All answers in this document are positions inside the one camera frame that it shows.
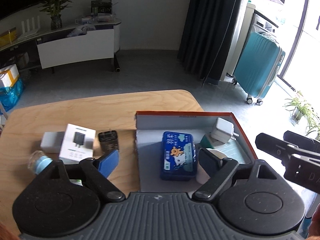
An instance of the cartoon print on box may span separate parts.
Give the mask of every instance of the cartoon print on box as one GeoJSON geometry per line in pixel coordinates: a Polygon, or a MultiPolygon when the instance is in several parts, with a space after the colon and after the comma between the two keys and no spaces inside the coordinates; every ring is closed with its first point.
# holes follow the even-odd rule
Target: cartoon print on box
{"type": "Polygon", "coordinates": [[[192,136],[166,132],[164,137],[164,169],[169,171],[183,168],[185,171],[193,171],[192,136]]]}

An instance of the open cardboard box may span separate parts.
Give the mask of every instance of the open cardboard box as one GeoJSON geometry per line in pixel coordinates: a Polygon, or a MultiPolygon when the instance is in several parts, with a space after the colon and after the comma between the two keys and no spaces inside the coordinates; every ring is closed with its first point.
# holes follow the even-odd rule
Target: open cardboard box
{"type": "Polygon", "coordinates": [[[216,119],[221,117],[234,124],[239,134],[238,144],[243,156],[230,156],[239,162],[252,163],[257,156],[247,136],[233,113],[229,112],[180,112],[180,111],[137,111],[136,147],[140,174],[141,192],[193,192],[201,185],[195,179],[190,181],[167,181],[160,179],[163,163],[162,135],[165,131],[183,132],[193,135],[194,143],[211,132],[216,119]]]}

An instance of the suitcase handle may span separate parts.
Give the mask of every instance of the suitcase handle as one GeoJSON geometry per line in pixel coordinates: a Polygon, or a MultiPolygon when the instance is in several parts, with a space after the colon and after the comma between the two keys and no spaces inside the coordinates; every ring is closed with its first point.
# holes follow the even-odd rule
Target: suitcase handle
{"type": "Polygon", "coordinates": [[[273,78],[269,81],[268,83],[268,87],[272,85],[272,83],[275,81],[276,77],[277,77],[277,74],[278,74],[278,71],[280,69],[280,66],[277,66],[277,68],[275,69],[275,74],[273,76],[273,78]]]}

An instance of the screw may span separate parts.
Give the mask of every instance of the screw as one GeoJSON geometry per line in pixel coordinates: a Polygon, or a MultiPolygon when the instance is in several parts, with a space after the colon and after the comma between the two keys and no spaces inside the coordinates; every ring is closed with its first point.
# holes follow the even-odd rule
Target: screw
{"type": "Polygon", "coordinates": [[[205,199],[211,197],[211,194],[207,191],[196,191],[195,192],[196,197],[205,199]]]}
{"type": "Polygon", "coordinates": [[[123,197],[123,193],[119,191],[110,191],[107,193],[107,197],[112,200],[117,200],[123,197]]]}

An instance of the suitcase wheel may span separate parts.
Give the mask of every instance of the suitcase wheel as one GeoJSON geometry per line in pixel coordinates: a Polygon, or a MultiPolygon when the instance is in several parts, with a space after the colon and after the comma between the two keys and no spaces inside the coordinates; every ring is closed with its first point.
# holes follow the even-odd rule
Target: suitcase wheel
{"type": "Polygon", "coordinates": [[[258,98],[258,99],[257,99],[257,104],[258,104],[259,106],[261,106],[261,105],[263,104],[263,101],[258,98]]]}
{"type": "Polygon", "coordinates": [[[247,103],[250,105],[252,104],[252,98],[247,98],[247,103]]]}

